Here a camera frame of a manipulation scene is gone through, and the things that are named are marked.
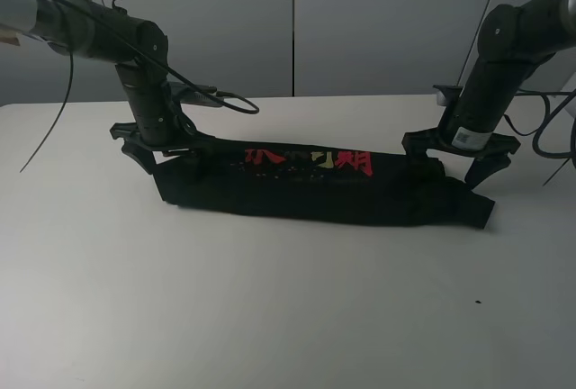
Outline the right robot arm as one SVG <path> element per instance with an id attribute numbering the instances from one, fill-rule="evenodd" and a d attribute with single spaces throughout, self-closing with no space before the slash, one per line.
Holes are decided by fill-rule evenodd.
<path id="1" fill-rule="evenodd" d="M 472 158 L 464 181 L 476 187 L 510 164 L 517 138 L 495 133 L 518 89 L 555 53 L 575 45 L 575 0 L 530 0 L 498 5 L 485 18 L 478 58 L 464 86 L 436 86 L 444 106 L 437 127 L 408 132 L 402 146 L 413 158 L 434 149 Z"/>

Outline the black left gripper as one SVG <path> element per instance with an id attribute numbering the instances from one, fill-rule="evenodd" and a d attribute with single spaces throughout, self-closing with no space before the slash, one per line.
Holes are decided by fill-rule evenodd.
<path id="1" fill-rule="evenodd" d="M 154 154 L 186 152 L 177 158 L 179 175 L 186 183 L 202 178 L 203 148 L 210 136 L 186 128 L 174 115 L 137 116 L 135 122 L 117 122 L 110 129 L 114 140 L 123 140 L 121 152 L 134 160 L 148 175 L 156 169 Z"/>

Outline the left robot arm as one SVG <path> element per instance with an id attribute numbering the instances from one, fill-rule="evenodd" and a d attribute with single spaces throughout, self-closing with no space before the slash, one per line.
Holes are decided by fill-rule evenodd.
<path id="1" fill-rule="evenodd" d="M 159 27 L 95 0 L 1 0 L 1 27 L 40 39 L 60 55 L 114 65 L 133 122 L 116 123 L 121 151 L 148 174 L 155 155 L 190 152 L 196 132 L 182 104 L 217 107 L 214 86 L 191 87 L 167 79 L 168 40 Z"/>

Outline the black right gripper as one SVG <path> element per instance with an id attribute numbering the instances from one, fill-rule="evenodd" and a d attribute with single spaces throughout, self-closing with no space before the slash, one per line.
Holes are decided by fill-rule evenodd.
<path id="1" fill-rule="evenodd" d="M 458 149 L 443 142 L 438 130 L 406 132 L 401 144 L 409 163 L 414 167 L 421 167 L 429 162 L 427 155 L 429 149 L 476 158 L 464 177 L 464 182 L 471 189 L 509 167 L 511 160 L 507 154 L 515 154 L 520 148 L 520 141 L 516 137 L 492 133 L 483 149 Z"/>

